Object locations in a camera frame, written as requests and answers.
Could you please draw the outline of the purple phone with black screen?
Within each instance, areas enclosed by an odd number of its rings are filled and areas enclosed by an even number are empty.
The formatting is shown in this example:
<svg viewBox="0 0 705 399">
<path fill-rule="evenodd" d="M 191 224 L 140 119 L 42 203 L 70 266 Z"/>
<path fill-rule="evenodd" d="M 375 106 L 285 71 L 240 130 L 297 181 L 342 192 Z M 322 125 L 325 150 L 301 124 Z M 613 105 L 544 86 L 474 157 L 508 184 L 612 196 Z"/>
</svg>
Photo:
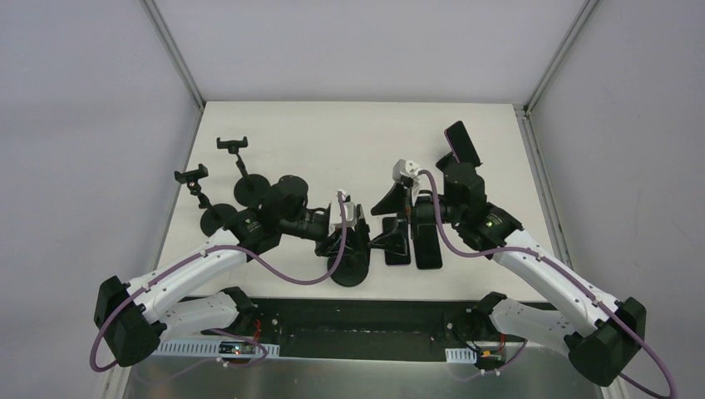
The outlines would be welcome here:
<svg viewBox="0 0 705 399">
<path fill-rule="evenodd" d="M 412 257 L 409 247 L 408 223 L 406 220 L 399 220 L 396 217 L 386 217 L 382 219 L 382 227 L 384 232 L 388 233 L 384 245 L 386 265 L 410 265 Z"/>
</svg>

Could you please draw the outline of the black round-base phone stand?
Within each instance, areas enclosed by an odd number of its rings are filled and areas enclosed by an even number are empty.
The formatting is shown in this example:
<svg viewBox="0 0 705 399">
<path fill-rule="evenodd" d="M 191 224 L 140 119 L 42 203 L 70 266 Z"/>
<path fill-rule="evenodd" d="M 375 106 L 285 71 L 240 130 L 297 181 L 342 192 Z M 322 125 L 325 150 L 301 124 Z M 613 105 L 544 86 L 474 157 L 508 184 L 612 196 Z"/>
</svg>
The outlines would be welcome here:
<svg viewBox="0 0 705 399">
<path fill-rule="evenodd" d="M 227 150 L 229 154 L 237 157 L 235 165 L 241 177 L 235 183 L 234 198 L 239 204 L 249 208 L 259 204 L 271 184 L 265 176 L 250 174 L 248 172 L 246 164 L 240 154 L 240 150 L 248 146 L 249 141 L 247 136 L 244 136 L 241 140 L 222 140 L 220 137 L 216 138 L 216 147 L 219 150 Z"/>
</svg>

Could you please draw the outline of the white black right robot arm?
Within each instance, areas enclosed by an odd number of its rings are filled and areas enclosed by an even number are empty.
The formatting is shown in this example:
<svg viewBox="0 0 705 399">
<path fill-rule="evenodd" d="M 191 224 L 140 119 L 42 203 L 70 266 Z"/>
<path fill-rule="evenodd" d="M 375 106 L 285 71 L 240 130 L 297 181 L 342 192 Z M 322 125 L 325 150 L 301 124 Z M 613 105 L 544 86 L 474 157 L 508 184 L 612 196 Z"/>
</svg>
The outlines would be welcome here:
<svg viewBox="0 0 705 399">
<path fill-rule="evenodd" d="M 464 258 L 486 257 L 517 275 L 555 310 L 523 309 L 504 294 L 489 293 L 471 310 L 473 333 L 490 341 L 504 333 L 565 355 L 595 385 L 607 387 L 646 347 L 646 308 L 594 286 L 560 262 L 506 210 L 492 204 L 476 162 L 442 167 L 443 186 L 410 160 L 392 169 L 392 188 L 372 214 L 394 214 Z"/>
</svg>

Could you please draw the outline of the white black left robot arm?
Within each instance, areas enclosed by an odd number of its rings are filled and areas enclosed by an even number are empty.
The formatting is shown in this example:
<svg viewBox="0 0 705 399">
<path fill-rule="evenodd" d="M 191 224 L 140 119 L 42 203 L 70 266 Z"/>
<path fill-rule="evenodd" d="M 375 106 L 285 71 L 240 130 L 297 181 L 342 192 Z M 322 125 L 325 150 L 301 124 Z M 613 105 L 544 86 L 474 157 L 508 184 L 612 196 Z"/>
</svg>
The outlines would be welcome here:
<svg viewBox="0 0 705 399">
<path fill-rule="evenodd" d="M 314 253 L 328 259 L 318 278 L 294 278 L 267 263 L 262 255 L 289 235 L 315 243 Z M 166 266 L 122 282 L 117 276 L 99 287 L 94 323 L 98 334 L 89 363 L 95 372 L 130 367 L 150 356 L 162 341 L 225 328 L 247 334 L 254 315 L 246 296 L 224 288 L 209 297 L 187 296 L 209 281 L 253 260 L 292 284 L 322 283 L 347 266 L 369 266 L 369 228 L 363 207 L 338 190 L 323 209 L 308 207 L 308 184 L 285 175 L 259 202 L 236 212 L 200 246 Z"/>
</svg>

